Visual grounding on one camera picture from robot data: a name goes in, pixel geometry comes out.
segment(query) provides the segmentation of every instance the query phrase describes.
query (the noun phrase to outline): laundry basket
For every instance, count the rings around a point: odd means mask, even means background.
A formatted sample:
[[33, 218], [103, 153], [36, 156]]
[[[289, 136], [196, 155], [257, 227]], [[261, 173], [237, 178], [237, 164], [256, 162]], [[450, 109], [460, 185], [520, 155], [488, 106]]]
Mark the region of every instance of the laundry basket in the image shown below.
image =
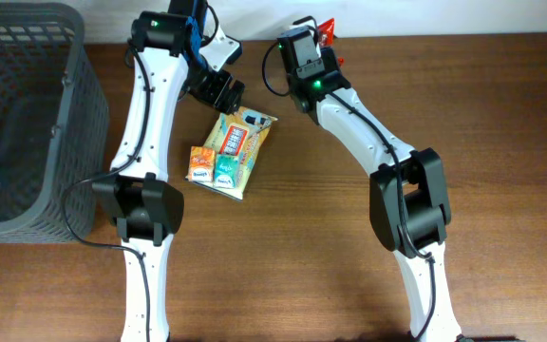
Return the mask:
[[[101, 171], [108, 107], [85, 55], [80, 14], [61, 4], [0, 4], [0, 242], [71, 240], [62, 192]], [[67, 202], [85, 237], [89, 187]]]

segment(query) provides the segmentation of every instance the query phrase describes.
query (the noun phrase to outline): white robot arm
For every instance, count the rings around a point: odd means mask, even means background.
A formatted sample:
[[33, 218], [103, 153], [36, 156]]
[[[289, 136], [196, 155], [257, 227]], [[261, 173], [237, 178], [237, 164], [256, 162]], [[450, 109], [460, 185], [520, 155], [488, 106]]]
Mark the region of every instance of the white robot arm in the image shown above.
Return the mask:
[[[450, 207], [440, 158], [431, 149], [415, 151], [365, 108], [341, 74], [332, 48], [318, 46], [317, 30], [309, 28], [310, 23], [296, 23], [273, 46], [282, 54], [288, 94], [300, 111], [337, 137], [370, 176], [371, 223], [400, 264], [413, 337], [421, 342], [461, 340], [444, 273], [444, 227], [450, 221]], [[419, 183], [419, 190], [401, 194], [398, 201], [398, 179]]]
[[[122, 246], [142, 256], [138, 262], [135, 253], [124, 252], [122, 342], [169, 340], [166, 264], [182, 219], [183, 197], [167, 183], [167, 158], [179, 95], [187, 91], [231, 113], [244, 89], [241, 82], [232, 85], [231, 75], [222, 69], [239, 57], [242, 45], [225, 36], [217, 19], [214, 37], [202, 46], [207, 9], [216, 18], [205, 0], [177, 0], [167, 13], [143, 12], [132, 26], [129, 44], [138, 67], [122, 143], [111, 163], [111, 170], [121, 171], [92, 184]], [[133, 161], [127, 165], [129, 158]]]
[[[400, 162], [411, 159], [415, 149], [391, 134], [362, 104], [353, 88], [333, 91], [345, 103], [354, 106], [361, 114], [374, 123], [394, 146]], [[367, 175], [379, 170], [381, 165], [394, 166], [394, 160], [377, 134], [362, 119], [349, 112], [331, 95], [316, 104], [317, 119], [322, 128], [332, 133], [351, 152]], [[444, 242], [432, 242], [421, 249], [423, 254], [432, 253], [436, 282], [436, 305], [421, 341], [455, 341], [462, 334], [453, 309], [444, 273]], [[394, 251], [405, 281], [406, 295], [411, 312], [410, 329], [418, 333], [424, 326], [432, 306], [431, 274], [428, 262], [418, 257], [409, 258], [400, 251]]]

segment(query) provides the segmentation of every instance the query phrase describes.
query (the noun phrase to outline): black cable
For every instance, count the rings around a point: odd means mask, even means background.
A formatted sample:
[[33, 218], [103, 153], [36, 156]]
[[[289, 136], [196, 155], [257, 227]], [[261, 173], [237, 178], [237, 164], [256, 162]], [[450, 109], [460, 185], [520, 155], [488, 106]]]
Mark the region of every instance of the black cable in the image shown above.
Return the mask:
[[204, 48], [205, 46], [209, 45], [215, 40], [215, 37], [217, 36], [218, 32], [218, 17], [217, 13], [215, 12], [215, 9], [213, 9], [212, 6], [208, 5], [208, 10], [210, 10], [211, 13], [213, 13], [213, 19], [215, 19], [215, 32], [213, 32], [213, 35], [210, 37], [207, 37], [205, 41], [201, 42], [200, 47]]
[[272, 86], [270, 85], [270, 82], [267, 81], [267, 75], [265, 74], [265, 67], [267, 66], [267, 58], [270, 56], [270, 53], [272, 53], [272, 50], [277, 47], [278, 43], [274, 42], [270, 48], [267, 49], [267, 52], [265, 52], [265, 57], [263, 57], [263, 65], [261, 66], [261, 75], [263, 76], [263, 83], [265, 83], [265, 86], [272, 92], [273, 95], [279, 96], [279, 97], [285, 97], [291, 95], [291, 90], [285, 92], [285, 93], [279, 93], [275, 91]]
[[315, 20], [315, 18], [312, 15], [308, 15], [306, 17], [303, 17], [303, 19], [296, 20], [292, 24], [293, 25], [301, 25], [301, 24], [303, 24], [303, 23], [305, 23], [306, 21], [309, 21], [309, 20], [313, 21], [313, 26], [315, 28], [318, 27], [318, 22]]
[[342, 98], [340, 98], [337, 94], [330, 92], [329, 95], [331, 95], [332, 98], [334, 98], [337, 102], [339, 102], [341, 105], [343, 105], [349, 112], [355, 114], [357, 117], [359, 117], [365, 124], [368, 124], [372, 130], [375, 131], [377, 136], [379, 136], [379, 139], [381, 142], [386, 146], [387, 153], [391, 155], [392, 159], [394, 160], [394, 167], [396, 171], [396, 190], [398, 191], [398, 211], [400, 214], [400, 225], [401, 225], [401, 234], [403, 235], [403, 239], [405, 242], [405, 246], [407, 246], [417, 257], [426, 260], [429, 263], [429, 272], [430, 272], [430, 279], [431, 279], [431, 290], [432, 290], [432, 302], [431, 307], [429, 309], [429, 314], [427, 315], [427, 320], [424, 323], [424, 326], [422, 327], [421, 331], [417, 334], [417, 337], [415, 338], [416, 341], [419, 341], [419, 339], [424, 335], [425, 331], [427, 330], [427, 327], [429, 326], [429, 322], [432, 320], [432, 316], [434, 315], [434, 309], [436, 308], [436, 279], [434, 275], [434, 263], [436, 262], [434, 260], [434, 256], [432, 253], [422, 254], [419, 250], [417, 250], [417, 247], [415, 247], [415, 244], [413, 243], [413, 240], [410, 238], [410, 235], [408, 233], [408, 228], [406, 227], [406, 217], [405, 217], [405, 195], [403, 192], [403, 177], [402, 177], [402, 171], [400, 169], [400, 161], [398, 160], [398, 156], [396, 155], [396, 151], [394, 150], [394, 146], [389, 143], [387, 138], [384, 136], [384, 134], [381, 132], [381, 130], [371, 121], [369, 120], [364, 114], [360, 113], [358, 109], [356, 109], [354, 106], [348, 104], [346, 101], [344, 101]]
[[313, 31], [313, 43], [318, 47], [320, 44], [320, 31], [317, 28], [312, 28], [311, 26], [307, 26], [307, 28]]
[[427, 314], [427, 318], [425, 319], [424, 326], [422, 327], [422, 330], [415, 336], [415, 341], [419, 341], [420, 338], [424, 335], [425, 331], [427, 330], [427, 327], [429, 326], [429, 322], [432, 320], [432, 317], [434, 316], [434, 310], [436, 310], [436, 279], [434, 277], [434, 264], [436, 263], [436, 260], [434, 260], [434, 257], [432, 256], [427, 260], [429, 263], [429, 275], [431, 280], [431, 287], [432, 287], [432, 303], [429, 308], [429, 313]]
[[104, 248], [104, 249], [111, 249], [111, 250], [116, 250], [116, 251], [128, 252], [128, 253], [133, 254], [137, 258], [137, 260], [139, 261], [139, 264], [141, 265], [142, 282], [143, 282], [143, 285], [144, 285], [145, 298], [146, 298], [147, 313], [146, 313], [145, 332], [146, 332], [146, 336], [147, 336], [147, 342], [150, 342], [149, 329], [150, 329], [150, 320], [151, 320], [151, 297], [149, 295], [149, 283], [147, 282], [147, 272], [146, 272], [146, 269], [145, 269], [145, 266], [144, 266], [144, 261], [143, 261], [143, 259], [146, 257], [146, 255], [141, 254], [138, 251], [136, 251], [132, 248], [129, 248], [129, 247], [125, 247], [125, 246], [121, 246], [121, 245], [90, 242], [90, 241], [82, 239], [81, 237], [79, 237], [75, 233], [75, 231], [73, 231], [73, 228], [71, 227], [71, 224], [68, 220], [68, 216], [66, 214], [66, 201], [67, 201], [68, 197], [70, 196], [70, 194], [72, 193], [72, 191], [74, 189], [76, 189], [77, 187], [79, 187], [81, 185], [91, 184], [94, 181], [99, 181], [99, 180], [102, 180], [102, 179], [105, 179], [105, 178], [108, 178], [108, 177], [111, 177], [111, 176], [118, 175], [120, 172], [122, 172], [123, 170], [128, 168], [134, 162], [134, 160], [137, 159], [137, 157], [141, 153], [142, 144], [144, 142], [144, 137], [145, 137], [146, 132], [147, 132], [147, 123], [149, 121], [149, 110], [150, 110], [150, 107], [151, 107], [151, 96], [150, 96], [151, 85], [149, 84], [149, 78], [148, 78], [148, 75], [147, 75], [147, 71], [144, 68], [144, 64], [142, 63], [141, 57], [139, 56], [139, 53], [137, 52], [136, 48], [133, 47], [132, 45], [130, 45], [129, 50], [134, 55], [134, 57], [136, 58], [137, 63], [139, 64], [139, 67], [141, 68], [142, 77], [143, 77], [144, 83], [145, 83], [144, 90], [147, 92], [147, 96], [145, 97], [144, 115], [143, 115], [143, 119], [142, 119], [142, 127], [141, 127], [141, 134], [139, 136], [139, 142], [137, 143], [137, 146], [136, 146], [132, 156], [129, 156], [128, 161], [126, 161], [119, 168], [111, 170], [111, 171], [109, 171], [107, 173], [104, 173], [104, 174], [101, 174], [101, 175], [97, 175], [97, 176], [94, 176], [94, 177], [91, 177], [91, 178], [76, 181], [75, 183], [68, 186], [68, 188], [65, 189], [65, 191], [63, 191], [63, 195], [62, 195], [62, 198], [61, 198], [61, 207], [62, 207], [61, 210], [63, 212], [63, 219], [65, 220], [66, 229], [73, 236], [73, 238], [75, 238], [75, 240], [77, 240], [81, 244], [83, 244], [85, 246], [89, 246], [89, 247]]

